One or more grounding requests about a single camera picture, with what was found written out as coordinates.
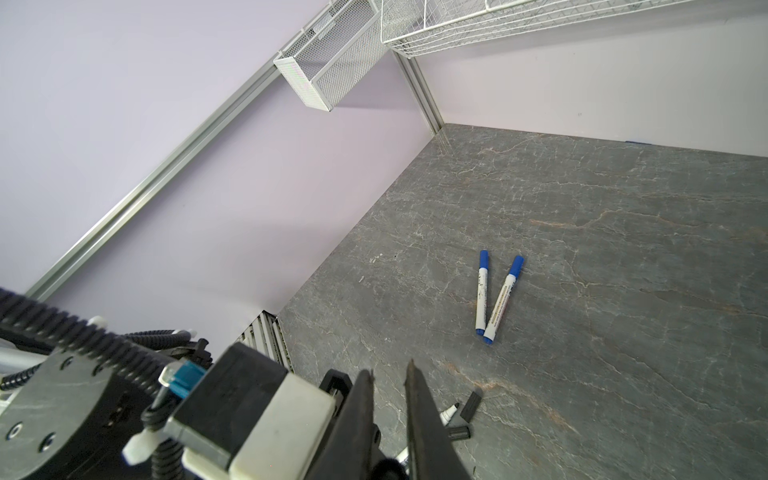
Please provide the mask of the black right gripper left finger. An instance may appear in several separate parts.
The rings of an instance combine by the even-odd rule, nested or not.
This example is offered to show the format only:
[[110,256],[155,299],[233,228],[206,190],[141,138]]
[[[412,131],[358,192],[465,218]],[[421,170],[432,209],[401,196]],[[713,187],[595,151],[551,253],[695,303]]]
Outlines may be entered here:
[[315,456],[306,479],[368,479],[374,440],[373,377],[369,370],[356,380],[338,370],[329,370],[320,388],[342,394],[330,433]]

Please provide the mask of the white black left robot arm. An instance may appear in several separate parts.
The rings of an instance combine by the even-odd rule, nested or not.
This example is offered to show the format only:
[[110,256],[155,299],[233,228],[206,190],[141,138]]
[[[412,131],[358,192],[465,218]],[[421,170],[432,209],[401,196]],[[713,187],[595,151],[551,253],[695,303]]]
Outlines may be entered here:
[[314,386],[242,343],[174,355],[7,290],[1,329],[52,349],[2,412],[5,479],[406,477],[368,373]]

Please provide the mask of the white marker blue end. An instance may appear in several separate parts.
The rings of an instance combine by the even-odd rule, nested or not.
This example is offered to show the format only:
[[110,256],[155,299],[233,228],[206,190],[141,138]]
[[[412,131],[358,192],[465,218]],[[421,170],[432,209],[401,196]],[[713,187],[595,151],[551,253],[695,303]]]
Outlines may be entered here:
[[489,274],[489,252],[481,250],[479,256],[477,297],[475,312],[475,332],[483,336],[486,328],[487,287]]

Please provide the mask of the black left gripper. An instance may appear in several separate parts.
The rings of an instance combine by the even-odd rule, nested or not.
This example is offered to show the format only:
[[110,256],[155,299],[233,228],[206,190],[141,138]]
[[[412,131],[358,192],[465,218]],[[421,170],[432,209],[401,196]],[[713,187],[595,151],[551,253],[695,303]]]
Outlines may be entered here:
[[317,451],[319,479],[406,479],[405,469],[379,448],[374,423],[374,379],[362,370],[356,380],[329,370],[320,389],[332,394],[337,409]]

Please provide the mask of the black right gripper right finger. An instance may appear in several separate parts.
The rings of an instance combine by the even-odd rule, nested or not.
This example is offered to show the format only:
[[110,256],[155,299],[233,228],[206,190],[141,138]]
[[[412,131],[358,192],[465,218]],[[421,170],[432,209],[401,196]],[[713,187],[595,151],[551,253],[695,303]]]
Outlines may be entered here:
[[407,446],[411,479],[470,479],[453,448],[423,372],[413,359],[405,380]]

